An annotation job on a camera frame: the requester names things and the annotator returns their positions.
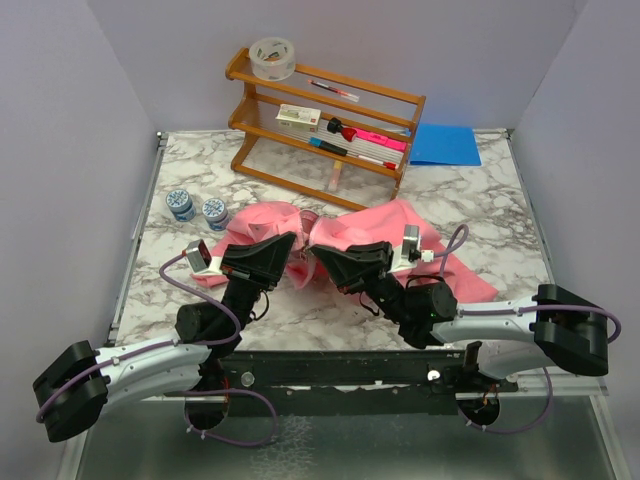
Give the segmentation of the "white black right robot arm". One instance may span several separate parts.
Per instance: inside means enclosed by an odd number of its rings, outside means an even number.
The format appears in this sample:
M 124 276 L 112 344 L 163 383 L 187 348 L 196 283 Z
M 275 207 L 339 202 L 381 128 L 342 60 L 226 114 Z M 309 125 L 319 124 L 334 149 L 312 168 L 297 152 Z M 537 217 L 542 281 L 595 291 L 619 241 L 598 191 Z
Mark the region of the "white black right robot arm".
M 346 250 L 314 245 L 311 252 L 341 293 L 365 294 L 408 345 L 424 349 L 465 341 L 474 348 L 473 358 L 459 367 L 469 390 L 550 366 L 591 377 L 609 371 L 608 314 L 557 285 L 542 284 L 520 300 L 464 304 L 439 275 L 413 275 L 405 283 L 396 278 L 434 259 L 415 240 Z

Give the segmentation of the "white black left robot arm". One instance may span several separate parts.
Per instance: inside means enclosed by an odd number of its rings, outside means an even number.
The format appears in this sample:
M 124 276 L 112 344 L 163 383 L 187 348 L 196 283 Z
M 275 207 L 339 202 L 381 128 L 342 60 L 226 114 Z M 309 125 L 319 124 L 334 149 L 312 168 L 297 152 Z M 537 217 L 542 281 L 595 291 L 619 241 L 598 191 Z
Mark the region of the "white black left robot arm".
M 221 380 L 214 363 L 239 345 L 242 331 L 255 319 L 255 303 L 282 278 L 295 240 L 287 232 L 252 245 L 230 245 L 219 257 L 196 240 L 165 262 L 161 278 L 200 303 L 182 306 L 174 331 L 161 337 L 120 347 L 95 349 L 88 341 L 67 347 L 33 383 L 36 421 L 49 441 L 71 439 L 101 414 L 130 401 L 214 392 Z M 197 276 L 226 277 L 222 299 L 171 278 L 168 268 L 181 260 Z

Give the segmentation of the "pink zip jacket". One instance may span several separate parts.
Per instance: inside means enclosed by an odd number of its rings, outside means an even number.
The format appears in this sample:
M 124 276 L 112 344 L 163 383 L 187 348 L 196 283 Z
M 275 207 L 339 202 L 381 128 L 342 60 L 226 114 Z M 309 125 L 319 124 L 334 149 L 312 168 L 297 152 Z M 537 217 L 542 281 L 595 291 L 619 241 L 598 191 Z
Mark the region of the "pink zip jacket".
M 213 257 L 222 257 L 229 245 L 252 245 L 273 236 L 293 232 L 296 234 L 285 273 L 294 288 L 302 289 L 312 280 L 326 276 L 326 270 L 303 247 L 315 244 L 346 250 L 353 245 L 366 245 L 388 241 L 394 248 L 403 241 L 406 225 L 419 227 L 421 247 L 441 253 L 445 250 L 441 235 L 423 220 L 412 205 L 395 199 L 382 205 L 336 218 L 319 216 L 311 210 L 293 204 L 273 201 L 249 205 L 239 211 L 227 226 L 224 237 L 210 249 Z M 437 274 L 442 260 L 418 262 L 412 269 L 395 272 L 404 286 L 409 275 Z M 470 270 L 455 255 L 446 260 L 444 279 L 455 297 L 463 303 L 490 302 L 498 290 Z

